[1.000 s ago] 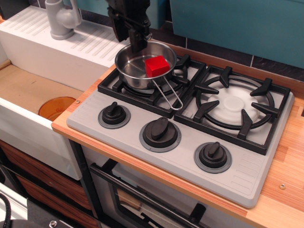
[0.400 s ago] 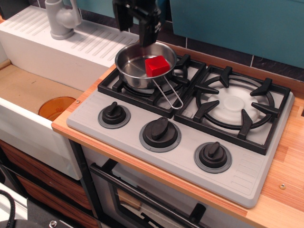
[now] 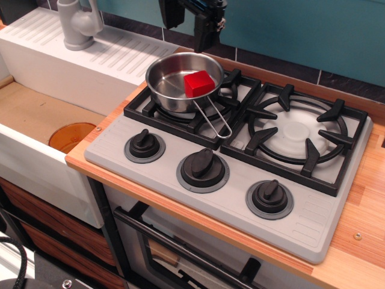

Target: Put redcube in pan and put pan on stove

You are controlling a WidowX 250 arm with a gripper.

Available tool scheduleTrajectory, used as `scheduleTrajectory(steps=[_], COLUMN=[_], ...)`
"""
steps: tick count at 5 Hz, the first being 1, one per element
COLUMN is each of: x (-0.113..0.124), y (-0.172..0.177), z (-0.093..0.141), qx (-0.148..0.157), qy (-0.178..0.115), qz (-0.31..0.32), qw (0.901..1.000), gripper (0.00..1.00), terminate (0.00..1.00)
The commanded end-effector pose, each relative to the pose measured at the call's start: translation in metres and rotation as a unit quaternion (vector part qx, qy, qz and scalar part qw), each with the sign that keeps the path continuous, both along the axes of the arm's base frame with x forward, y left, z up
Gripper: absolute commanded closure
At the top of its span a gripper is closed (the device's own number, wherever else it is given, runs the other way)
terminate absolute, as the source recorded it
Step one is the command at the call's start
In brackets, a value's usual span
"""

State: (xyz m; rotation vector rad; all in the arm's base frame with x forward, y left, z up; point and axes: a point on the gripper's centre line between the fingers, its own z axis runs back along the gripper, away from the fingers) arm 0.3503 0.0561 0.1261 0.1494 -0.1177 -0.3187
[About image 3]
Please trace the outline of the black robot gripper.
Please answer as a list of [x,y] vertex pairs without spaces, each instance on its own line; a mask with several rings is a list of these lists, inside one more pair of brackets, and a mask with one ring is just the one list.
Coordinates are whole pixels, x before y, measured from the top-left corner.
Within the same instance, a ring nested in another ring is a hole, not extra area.
[[224,29],[226,1],[159,0],[166,29],[176,28],[185,20],[185,8],[195,16],[194,52],[201,53],[220,43]]

